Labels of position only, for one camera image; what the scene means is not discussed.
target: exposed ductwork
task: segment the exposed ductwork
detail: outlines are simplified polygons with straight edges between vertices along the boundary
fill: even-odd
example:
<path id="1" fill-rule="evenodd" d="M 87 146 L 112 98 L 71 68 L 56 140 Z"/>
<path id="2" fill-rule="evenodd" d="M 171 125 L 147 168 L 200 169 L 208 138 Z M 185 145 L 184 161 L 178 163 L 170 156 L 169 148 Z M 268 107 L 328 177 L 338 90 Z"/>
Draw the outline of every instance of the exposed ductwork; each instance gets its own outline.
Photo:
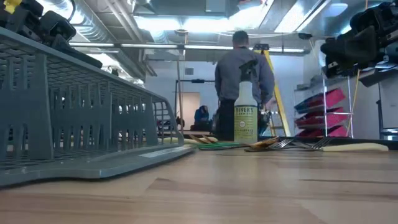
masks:
<path id="1" fill-rule="evenodd" d="M 237 12 L 238 0 L 151 0 L 150 3 L 142 4 L 148 0 L 136 0 L 138 6 L 134 13 L 142 15 L 153 15 L 154 13 L 161 16 L 220 16 L 226 17 L 230 11 L 230 5 L 234 7 L 232 10 Z"/>
<path id="2" fill-rule="evenodd" d="M 70 0 L 41 0 L 47 5 L 56 7 L 58 12 L 72 11 Z M 84 0 L 75 0 L 76 3 L 76 13 L 83 17 L 83 20 L 79 24 L 73 24 L 76 30 L 90 42 L 101 42 L 109 43 L 115 42 L 116 38 L 110 33 L 105 25 L 100 21 L 97 15 L 91 10 Z M 132 61 L 127 53 L 121 49 L 116 54 L 109 55 L 116 59 L 122 66 L 122 68 L 128 72 L 128 74 L 145 80 L 146 75 L 146 65 L 142 62 Z"/>

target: light wood surface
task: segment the light wood surface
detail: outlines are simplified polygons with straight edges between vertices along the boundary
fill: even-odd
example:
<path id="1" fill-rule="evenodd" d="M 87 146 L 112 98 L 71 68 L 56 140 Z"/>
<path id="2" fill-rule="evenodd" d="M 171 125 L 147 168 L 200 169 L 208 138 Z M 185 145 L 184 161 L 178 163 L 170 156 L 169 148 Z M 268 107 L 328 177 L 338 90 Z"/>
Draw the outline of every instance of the light wood surface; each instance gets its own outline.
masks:
<path id="1" fill-rule="evenodd" d="M 197 152 L 107 181 L 0 191 L 0 223 L 398 223 L 394 152 Z"/>

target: spray bottle label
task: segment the spray bottle label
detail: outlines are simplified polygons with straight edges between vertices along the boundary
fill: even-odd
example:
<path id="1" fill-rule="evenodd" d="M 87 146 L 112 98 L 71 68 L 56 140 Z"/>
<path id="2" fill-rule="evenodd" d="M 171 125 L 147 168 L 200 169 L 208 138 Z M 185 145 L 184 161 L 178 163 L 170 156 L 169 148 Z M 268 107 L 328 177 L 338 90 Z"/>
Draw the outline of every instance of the spray bottle label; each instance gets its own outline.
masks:
<path id="1" fill-rule="evenodd" d="M 235 106 L 235 141 L 257 141 L 257 106 L 238 105 Z"/>

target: cable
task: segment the cable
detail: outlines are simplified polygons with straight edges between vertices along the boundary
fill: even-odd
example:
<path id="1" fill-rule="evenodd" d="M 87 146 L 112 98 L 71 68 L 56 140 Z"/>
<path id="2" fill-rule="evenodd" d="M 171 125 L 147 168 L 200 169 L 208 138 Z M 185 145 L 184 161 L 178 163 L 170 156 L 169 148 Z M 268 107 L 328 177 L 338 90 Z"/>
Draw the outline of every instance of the cable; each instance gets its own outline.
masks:
<path id="1" fill-rule="evenodd" d="M 368 9 L 368 1 L 369 0 L 365 0 L 365 10 Z M 356 74 L 356 83 L 355 83 L 355 92 L 354 92 L 353 106 L 351 107 L 352 108 L 351 115 L 350 115 L 351 117 L 354 116 L 354 109 L 355 109 L 355 103 L 356 103 L 356 94 L 357 94 L 357 91 L 358 91 L 358 83 L 359 83 L 359 74 L 360 73 L 361 73 L 361 71 L 360 71 L 360 69 L 358 69 L 358 73 Z M 349 133 L 350 129 L 352 128 L 351 126 L 353 125 L 353 124 L 351 124 L 351 121 L 352 121 L 352 119 L 350 119 L 349 123 L 348 123 L 348 129 L 347 129 L 346 137 L 348 137 L 348 133 Z"/>
<path id="2" fill-rule="evenodd" d="M 70 0 L 70 2 L 72 3 L 72 13 L 70 14 L 70 17 L 68 19 L 68 22 L 70 22 L 73 19 L 73 16 L 75 15 L 76 12 L 76 3 L 75 0 Z"/>

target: fluorescent light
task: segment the fluorescent light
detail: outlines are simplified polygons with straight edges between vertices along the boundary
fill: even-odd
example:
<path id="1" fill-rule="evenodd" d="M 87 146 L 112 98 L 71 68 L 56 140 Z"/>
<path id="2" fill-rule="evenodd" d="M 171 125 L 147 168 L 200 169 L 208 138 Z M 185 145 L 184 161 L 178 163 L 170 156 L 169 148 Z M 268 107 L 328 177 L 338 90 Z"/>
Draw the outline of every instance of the fluorescent light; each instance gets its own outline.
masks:
<path id="1" fill-rule="evenodd" d="M 189 32 L 224 32 L 234 30 L 234 27 L 227 18 L 190 18 L 184 23 L 183 28 Z"/>
<path id="2" fill-rule="evenodd" d="M 253 29 L 261 25 L 264 18 L 267 16 L 274 0 L 268 0 L 267 5 L 262 3 L 261 6 L 250 7 L 248 9 L 240 10 L 229 18 L 229 21 L 235 29 Z"/>
<path id="3" fill-rule="evenodd" d="M 346 27 L 344 27 L 341 31 L 340 31 L 340 34 L 345 34 L 345 33 L 347 33 L 348 31 L 350 31 L 351 30 L 351 26 L 348 24 Z"/>
<path id="4" fill-rule="evenodd" d="M 104 54 L 117 54 L 119 52 L 120 52 L 119 50 L 95 50 L 95 49 L 92 49 L 92 50 L 88 51 L 88 53 L 90 53 L 90 54 L 102 54 L 102 53 L 104 53 Z"/>
<path id="5" fill-rule="evenodd" d="M 85 43 L 85 42 L 70 42 L 72 47 L 114 47 L 114 44 L 108 43 Z"/>
<path id="6" fill-rule="evenodd" d="M 310 17 L 308 17 L 298 28 L 297 28 L 297 32 L 300 32 L 301 30 L 303 30 L 312 20 L 313 18 L 315 18 L 315 16 L 317 16 L 319 14 L 319 12 L 321 12 L 329 3 L 331 2 L 331 0 L 326 0 L 324 3 L 322 3 L 317 10 L 315 10 Z"/>
<path id="7" fill-rule="evenodd" d="M 276 27 L 275 32 L 290 33 L 295 31 L 305 19 L 304 8 L 300 3 L 294 6 L 287 12 L 282 22 Z"/>
<path id="8" fill-rule="evenodd" d="M 206 46 L 206 45 L 186 45 L 185 49 L 196 49 L 196 50 L 232 50 L 233 47 L 228 46 Z"/>
<path id="9" fill-rule="evenodd" d="M 282 53 L 282 48 L 270 47 L 269 52 Z M 283 53 L 304 53 L 304 49 L 284 49 Z"/>
<path id="10" fill-rule="evenodd" d="M 138 28 L 148 31 L 181 29 L 181 25 L 176 18 L 144 18 L 141 16 L 135 16 L 134 18 Z"/>
<path id="11" fill-rule="evenodd" d="M 121 44 L 121 47 L 134 47 L 143 49 L 177 49 L 175 44 Z"/>

